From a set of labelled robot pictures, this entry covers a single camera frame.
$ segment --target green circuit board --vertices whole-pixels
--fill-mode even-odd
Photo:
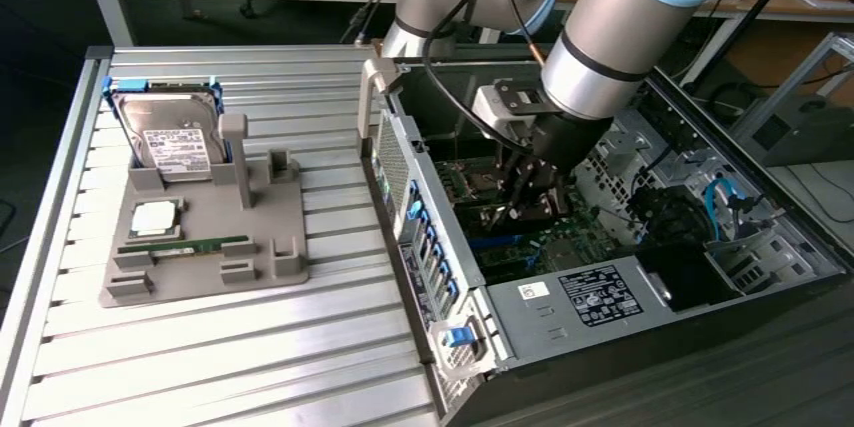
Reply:
[[[501,236],[498,245],[476,245],[482,239],[481,213],[498,202],[492,177],[492,159],[437,162],[436,170],[462,232],[472,245],[477,265],[488,284],[580,267],[612,258],[619,246],[596,220],[572,185],[565,187],[572,215],[545,230]]]

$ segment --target aluminum profile table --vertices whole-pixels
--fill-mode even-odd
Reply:
[[[0,339],[0,425],[437,424],[354,150],[368,49],[90,49]],[[310,279],[97,305],[129,148],[100,79],[222,84],[246,154],[292,149]]]

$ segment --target desk leg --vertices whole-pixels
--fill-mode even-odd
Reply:
[[[684,77],[679,81],[679,85],[684,85],[689,82],[693,82],[693,79],[696,79],[696,76],[699,75],[700,71],[708,65],[708,61],[711,60],[711,57],[715,55],[715,52],[717,52],[717,49],[720,49],[720,46],[725,42],[725,39],[728,39],[729,35],[732,35],[732,32],[735,31],[735,27],[737,26],[743,17],[744,17],[743,14],[739,14],[735,17],[731,17],[723,21],[723,24],[720,24],[720,27],[717,27],[716,32],[711,36],[711,39],[708,39],[708,43],[705,44],[705,47],[703,48],[701,52],[696,56],[696,62],[693,62],[693,65],[688,69],[688,72],[684,74]]]
[[[133,35],[124,15],[121,0],[97,0],[97,6],[101,9],[112,44],[116,47],[132,47],[134,45]]]
[[[500,30],[494,29],[480,29],[480,38],[477,40],[478,44],[497,44],[497,39],[501,36]]]

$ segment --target slotted aluminum surface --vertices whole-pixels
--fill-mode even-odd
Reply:
[[[129,156],[101,104],[25,396],[30,425],[437,424],[354,150],[368,55],[337,46],[116,51],[118,79],[216,75],[226,111],[249,118],[248,155],[292,149],[310,279],[97,305]]]

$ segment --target warning label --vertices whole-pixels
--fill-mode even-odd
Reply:
[[[210,170],[201,129],[145,130],[145,143],[154,166],[164,174]]]
[[[560,277],[560,285],[588,327],[643,312],[612,265]]]

